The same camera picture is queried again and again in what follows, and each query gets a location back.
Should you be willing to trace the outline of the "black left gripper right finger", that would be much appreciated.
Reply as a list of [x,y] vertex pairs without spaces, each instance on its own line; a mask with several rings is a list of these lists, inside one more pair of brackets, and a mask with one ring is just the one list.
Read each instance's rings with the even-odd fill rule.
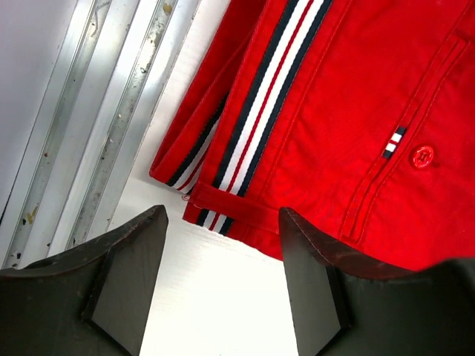
[[472,355],[474,261],[410,271],[279,212],[300,355]]

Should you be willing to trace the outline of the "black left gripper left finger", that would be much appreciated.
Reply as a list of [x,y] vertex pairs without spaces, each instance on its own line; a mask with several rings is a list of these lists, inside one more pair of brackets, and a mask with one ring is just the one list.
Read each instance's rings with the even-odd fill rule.
[[77,247],[1,271],[3,355],[138,355],[168,228],[156,205]]

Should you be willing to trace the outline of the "red trousers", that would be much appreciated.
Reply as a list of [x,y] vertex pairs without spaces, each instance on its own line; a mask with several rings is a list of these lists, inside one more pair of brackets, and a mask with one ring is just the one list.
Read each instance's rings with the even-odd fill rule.
[[474,3],[231,1],[149,170],[281,259],[278,212],[419,270],[474,255]]

